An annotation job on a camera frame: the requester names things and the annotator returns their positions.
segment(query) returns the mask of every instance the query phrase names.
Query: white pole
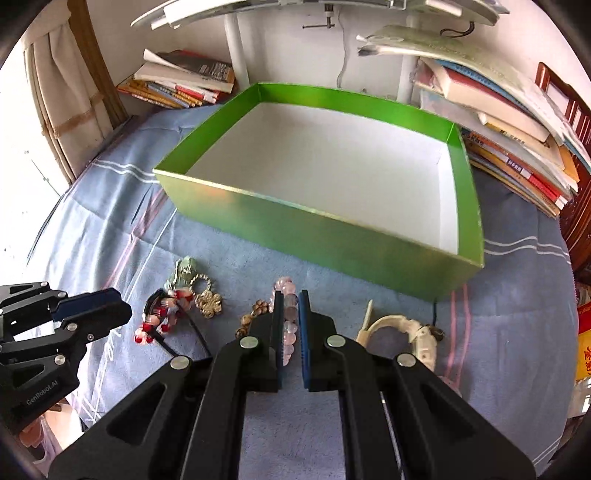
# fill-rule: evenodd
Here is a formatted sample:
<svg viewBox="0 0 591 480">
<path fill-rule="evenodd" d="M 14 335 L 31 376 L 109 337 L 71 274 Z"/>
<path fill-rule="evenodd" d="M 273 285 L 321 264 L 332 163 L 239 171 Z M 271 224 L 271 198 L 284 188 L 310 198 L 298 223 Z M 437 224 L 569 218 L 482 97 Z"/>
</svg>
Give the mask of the white pole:
<svg viewBox="0 0 591 480">
<path fill-rule="evenodd" d="M 248 79 L 248 70 L 246 69 L 246 59 L 244 58 L 244 48 L 242 47 L 242 37 L 240 36 L 240 26 L 238 25 L 238 16 L 234 14 L 224 15 L 224 26 L 226 27 L 226 40 L 230 49 L 230 58 L 232 67 L 238 81 L 240 90 L 246 90 L 251 85 Z"/>
<path fill-rule="evenodd" d="M 407 15 L 407 27 L 418 28 L 418 15 Z M 410 103 L 413 95 L 413 81 L 411 75 L 417 68 L 418 57 L 415 55 L 403 55 L 400 69 L 400 81 L 398 83 L 398 95 L 396 100 L 401 103 Z"/>
</svg>

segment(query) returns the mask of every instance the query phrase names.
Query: open cardboard box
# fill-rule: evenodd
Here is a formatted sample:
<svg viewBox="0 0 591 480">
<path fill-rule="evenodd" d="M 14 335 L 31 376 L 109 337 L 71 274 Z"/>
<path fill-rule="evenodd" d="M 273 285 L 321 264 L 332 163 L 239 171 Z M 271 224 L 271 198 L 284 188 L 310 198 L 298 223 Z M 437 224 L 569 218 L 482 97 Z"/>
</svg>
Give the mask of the open cardboard box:
<svg viewBox="0 0 591 480">
<path fill-rule="evenodd" d="M 483 266 L 459 132 L 412 106 L 258 83 L 154 173 L 190 218 L 401 293 L 441 298 Z"/>
</svg>

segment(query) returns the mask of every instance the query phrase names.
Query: brown wooden furniture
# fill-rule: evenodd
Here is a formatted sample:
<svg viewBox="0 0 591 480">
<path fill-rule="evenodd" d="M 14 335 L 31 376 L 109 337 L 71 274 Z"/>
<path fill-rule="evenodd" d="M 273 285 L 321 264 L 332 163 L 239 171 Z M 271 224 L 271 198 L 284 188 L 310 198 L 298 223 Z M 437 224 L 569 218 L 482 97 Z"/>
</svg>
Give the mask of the brown wooden furniture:
<svg viewBox="0 0 591 480">
<path fill-rule="evenodd" d="M 591 154 L 591 110 L 579 94 L 564 83 L 547 65 L 540 62 L 536 84 L 547 92 L 552 84 L 569 100 L 564 116 Z M 591 285 L 591 175 L 574 159 L 579 174 L 579 194 L 566 204 L 560 214 L 560 230 L 570 253 L 574 277 Z"/>
</svg>

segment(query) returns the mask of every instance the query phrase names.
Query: wall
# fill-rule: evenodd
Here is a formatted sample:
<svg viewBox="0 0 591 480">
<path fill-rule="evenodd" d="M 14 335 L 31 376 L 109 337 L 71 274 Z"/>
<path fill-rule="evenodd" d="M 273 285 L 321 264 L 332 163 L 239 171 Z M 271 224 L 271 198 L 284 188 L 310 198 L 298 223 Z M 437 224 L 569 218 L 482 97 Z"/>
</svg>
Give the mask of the wall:
<svg viewBox="0 0 591 480">
<path fill-rule="evenodd" d="M 114 82 L 120 82 L 142 63 L 144 48 L 156 51 L 174 48 L 197 50 L 229 60 L 223 18 L 201 20 L 172 30 L 162 27 L 132 29 L 131 21 L 161 0 L 88 0 L 96 36 Z M 531 0 L 503 0 L 511 15 L 502 15 L 495 27 L 477 25 L 464 41 L 477 42 L 497 52 L 515 67 L 535 79 L 538 62 L 545 62 L 570 83 L 591 106 L 591 82 L 576 55 L 557 27 Z M 405 14 L 369 7 L 341 7 L 350 55 L 343 77 L 345 89 L 395 98 L 401 58 L 379 56 L 360 58 L 355 40 L 387 24 L 403 24 Z M 444 27 L 465 30 L 466 22 L 422 15 L 423 28 Z M 303 30 L 302 25 L 325 22 L 321 5 L 259 9 L 239 14 L 249 75 L 252 81 L 309 83 L 335 86 L 343 64 L 343 31 L 337 28 Z"/>
</svg>

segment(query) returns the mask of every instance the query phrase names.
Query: silver bolt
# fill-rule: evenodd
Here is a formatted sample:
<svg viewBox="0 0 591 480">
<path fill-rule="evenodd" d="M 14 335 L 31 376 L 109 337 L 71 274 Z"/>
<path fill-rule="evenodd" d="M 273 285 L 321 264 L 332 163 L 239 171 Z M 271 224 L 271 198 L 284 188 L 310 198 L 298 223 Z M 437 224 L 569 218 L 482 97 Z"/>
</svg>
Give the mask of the silver bolt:
<svg viewBox="0 0 591 480">
<path fill-rule="evenodd" d="M 331 335 L 326 339 L 326 343 L 331 347 L 341 348 L 345 345 L 346 340 L 345 337 L 341 337 L 340 335 Z"/>
<path fill-rule="evenodd" d="M 191 362 L 186 356 L 176 356 L 170 361 L 170 366 L 174 370 L 184 370 Z"/>
<path fill-rule="evenodd" d="M 396 357 L 396 361 L 401 367 L 414 367 L 417 363 L 416 357 L 410 353 L 401 353 Z"/>
<path fill-rule="evenodd" d="M 258 338 L 247 336 L 240 339 L 240 346 L 242 348 L 254 348 L 258 345 Z"/>
</svg>

